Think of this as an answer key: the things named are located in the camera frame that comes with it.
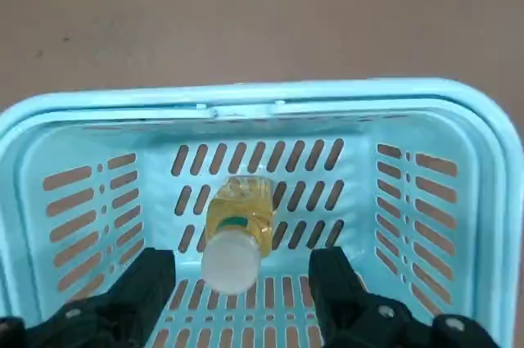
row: brown floor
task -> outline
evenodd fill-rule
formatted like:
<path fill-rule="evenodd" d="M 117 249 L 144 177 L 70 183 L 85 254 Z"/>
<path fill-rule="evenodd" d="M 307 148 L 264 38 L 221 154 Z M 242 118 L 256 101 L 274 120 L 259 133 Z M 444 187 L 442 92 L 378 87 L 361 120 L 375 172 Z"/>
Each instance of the brown floor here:
<path fill-rule="evenodd" d="M 524 131 L 522 0 L 0 0 L 0 110 L 53 90 L 438 75 Z"/>

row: basket floor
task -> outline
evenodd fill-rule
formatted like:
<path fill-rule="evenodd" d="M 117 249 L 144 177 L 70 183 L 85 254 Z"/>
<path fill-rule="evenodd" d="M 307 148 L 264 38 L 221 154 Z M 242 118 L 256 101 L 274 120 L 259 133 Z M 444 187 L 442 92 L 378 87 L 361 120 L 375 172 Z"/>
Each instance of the basket floor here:
<path fill-rule="evenodd" d="M 238 296 L 213 292 L 199 273 L 181 275 L 147 347 L 322 346 L 304 274 L 261 274 Z"/>

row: bottle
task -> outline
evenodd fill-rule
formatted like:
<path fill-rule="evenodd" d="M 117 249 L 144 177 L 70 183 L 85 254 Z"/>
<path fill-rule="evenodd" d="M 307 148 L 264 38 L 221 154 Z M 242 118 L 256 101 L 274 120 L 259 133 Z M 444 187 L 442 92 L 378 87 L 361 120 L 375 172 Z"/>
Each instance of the bottle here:
<path fill-rule="evenodd" d="M 202 277 L 216 291 L 236 295 L 256 281 L 260 261 L 271 252 L 274 217 L 271 180 L 228 178 L 206 216 Z"/>

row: white bottle cap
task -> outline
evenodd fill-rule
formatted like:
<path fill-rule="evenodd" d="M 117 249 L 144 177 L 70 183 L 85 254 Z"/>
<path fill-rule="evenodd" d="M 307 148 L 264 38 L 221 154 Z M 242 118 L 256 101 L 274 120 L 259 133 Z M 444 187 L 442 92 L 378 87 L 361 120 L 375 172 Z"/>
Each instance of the white bottle cap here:
<path fill-rule="evenodd" d="M 258 244 L 241 231 L 220 231 L 206 244 L 202 277 L 220 293 L 236 295 L 247 291 L 255 283 L 259 269 Z"/>

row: light blue plastic basket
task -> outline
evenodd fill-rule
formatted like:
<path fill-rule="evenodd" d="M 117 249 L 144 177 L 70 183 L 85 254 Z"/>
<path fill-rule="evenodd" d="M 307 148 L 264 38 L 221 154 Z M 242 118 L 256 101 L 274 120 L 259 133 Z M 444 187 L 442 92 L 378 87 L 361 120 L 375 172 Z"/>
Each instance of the light blue plastic basket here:
<path fill-rule="evenodd" d="M 0 313 L 41 322 L 153 246 L 174 251 L 178 284 L 150 345 L 318 346 L 307 265 L 335 243 L 369 291 L 509 347 L 522 168 L 508 117 L 443 79 L 34 97 L 0 116 Z M 278 248 L 223 297 L 201 281 L 201 236 L 231 174 L 275 182 Z"/>

